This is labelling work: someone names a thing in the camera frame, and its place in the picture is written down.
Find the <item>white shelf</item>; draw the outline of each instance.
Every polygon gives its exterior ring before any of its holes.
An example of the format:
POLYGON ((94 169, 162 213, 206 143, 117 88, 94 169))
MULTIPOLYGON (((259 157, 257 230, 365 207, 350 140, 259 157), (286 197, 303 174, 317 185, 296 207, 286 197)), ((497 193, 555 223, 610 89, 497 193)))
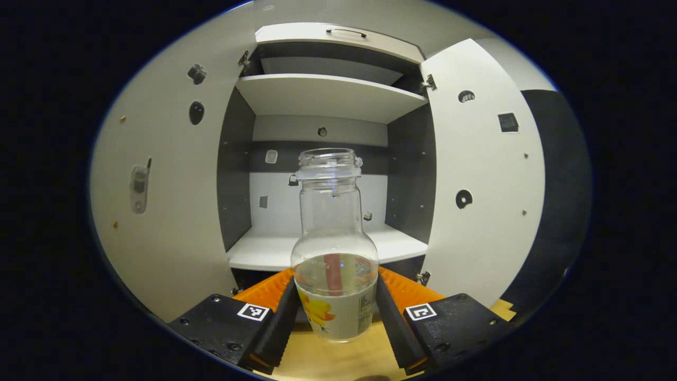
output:
MULTIPOLYGON (((425 254, 428 245, 386 224, 365 227, 365 233, 378 250, 380 263, 388 263, 425 254)), ((282 271, 289 268, 290 256, 299 237, 274 237, 251 228, 230 250, 231 268, 282 271)))
POLYGON ((319 74, 243 77, 236 87, 256 115, 316 115, 388 124, 428 98, 380 83, 319 74))

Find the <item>screw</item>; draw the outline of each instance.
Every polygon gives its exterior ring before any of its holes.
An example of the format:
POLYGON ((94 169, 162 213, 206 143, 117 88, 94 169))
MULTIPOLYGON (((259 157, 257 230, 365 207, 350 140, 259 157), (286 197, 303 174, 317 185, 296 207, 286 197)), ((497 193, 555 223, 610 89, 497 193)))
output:
POLYGON ((226 346, 226 348, 228 348, 228 349, 230 349, 230 350, 240 350, 240 349, 242 349, 242 346, 240 346, 240 345, 239 345, 238 343, 236 343, 236 342, 229 342, 229 343, 226 344, 225 346, 226 346))
POLYGON ((461 358, 461 357, 463 357, 463 356, 465 356, 465 355, 467 355, 467 354, 468 354, 468 351, 467 351, 467 350, 462 350, 462 351, 456 353, 456 354, 454 355, 454 358, 455 358, 455 359, 459 359, 459 358, 461 358))
POLYGON ((448 349, 449 349, 449 344, 447 344, 447 343, 445 343, 445 342, 443 342, 442 344, 438 344, 438 345, 435 347, 435 350, 436 350, 437 352, 445 352, 445 351, 448 350, 448 349))

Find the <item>dark gray panel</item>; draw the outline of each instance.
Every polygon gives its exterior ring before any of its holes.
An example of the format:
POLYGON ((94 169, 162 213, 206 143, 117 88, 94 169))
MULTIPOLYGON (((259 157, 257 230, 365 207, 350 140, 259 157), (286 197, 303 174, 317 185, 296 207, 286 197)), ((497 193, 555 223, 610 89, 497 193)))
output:
POLYGON ((325 142, 298 142, 298 141, 267 141, 252 142, 249 171, 250 172, 284 172, 293 173, 299 169, 299 154, 317 148, 350 148, 358 157, 362 158, 362 174, 388 174, 388 148, 379 146, 365 146, 362 144, 325 143, 325 142), (265 153, 268 150, 278 152, 278 161, 275 164, 265 162, 265 153))
MULTIPOLYGON (((437 181, 430 105, 388 124, 389 171, 385 223, 428 243, 437 181)), ((439 195, 454 201, 455 195, 439 195)))
POLYGON ((564 96, 527 90, 543 146, 546 186, 543 212, 529 255, 501 299, 514 304, 515 325, 524 323, 564 280, 588 230, 592 170, 586 140, 564 96))
POLYGON ((361 62, 398 73, 411 73, 412 75, 418 73, 418 76, 420 76, 418 65, 413 62, 391 56, 390 54, 338 43, 304 41, 263 43, 257 46, 250 60, 260 61, 262 58, 274 57, 334 58, 337 60, 361 62))
POLYGON ((229 250, 249 228, 249 146, 256 115, 237 89, 228 101, 217 158, 217 203, 221 234, 229 250))
POLYGON ((423 268, 423 260, 425 259, 425 254, 418 257, 397 260, 390 263, 382 263, 381 267, 387 268, 390 271, 394 271, 397 274, 407 277, 411 280, 416 279, 416 275, 421 272, 423 268))
POLYGON ((428 98, 428 91, 421 86, 422 82, 423 77, 421 77, 420 69, 417 67, 414 70, 404 73, 404 75, 396 80, 391 86, 428 98))

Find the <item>black background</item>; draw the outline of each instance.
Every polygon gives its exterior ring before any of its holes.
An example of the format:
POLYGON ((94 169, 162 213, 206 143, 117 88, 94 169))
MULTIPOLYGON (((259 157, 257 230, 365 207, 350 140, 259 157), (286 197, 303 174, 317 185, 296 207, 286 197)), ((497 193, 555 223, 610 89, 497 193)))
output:
MULTIPOLYGON (((673 96, 667 29, 675 9, 650 1, 452 5, 523 50, 569 99, 588 139, 595 204, 582 256, 554 297, 515 334, 440 378, 667 378, 674 318, 659 292, 670 258, 659 255, 675 231, 674 143, 663 135, 675 120, 661 118, 661 103, 673 96)), ((85 209, 91 145, 117 94, 162 48, 228 8, 125 0, 4 9, 5 89, 17 102, 7 108, 7 130, 17 134, 6 152, 7 209, 20 209, 11 224, 18 233, 5 238, 27 247, 5 255, 4 278, 16 278, 6 289, 16 306, 5 320, 5 379, 238 378, 126 299, 96 253, 85 209)))

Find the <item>yellow flower print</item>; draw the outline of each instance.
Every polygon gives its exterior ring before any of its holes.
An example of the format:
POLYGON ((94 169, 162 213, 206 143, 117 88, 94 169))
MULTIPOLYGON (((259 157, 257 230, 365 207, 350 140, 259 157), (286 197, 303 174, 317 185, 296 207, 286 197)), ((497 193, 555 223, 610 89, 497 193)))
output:
POLYGON ((300 291, 299 297, 301 298, 301 304, 303 305, 303 309, 308 315, 308 318, 319 324, 324 331, 325 322, 334 320, 336 317, 336 315, 328 313, 332 310, 331 305, 323 300, 311 301, 308 295, 300 291))

